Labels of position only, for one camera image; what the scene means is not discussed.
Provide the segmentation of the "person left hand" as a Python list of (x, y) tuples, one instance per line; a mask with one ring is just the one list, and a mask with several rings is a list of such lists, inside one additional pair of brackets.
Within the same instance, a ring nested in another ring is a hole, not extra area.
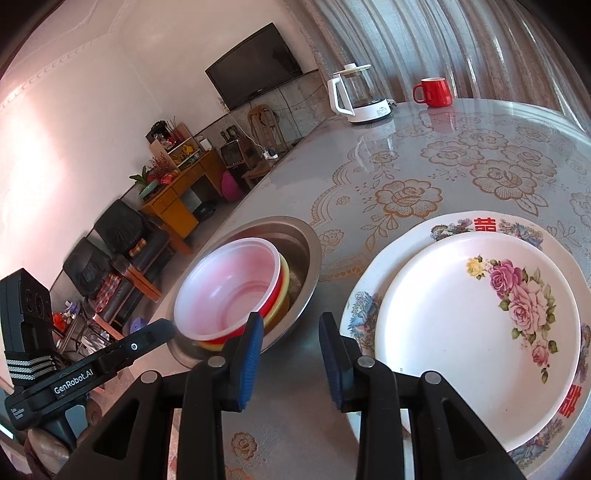
[(30, 474), (25, 479), (53, 479), (69, 460), (70, 452), (55, 437), (40, 429), (30, 429), (25, 442)]

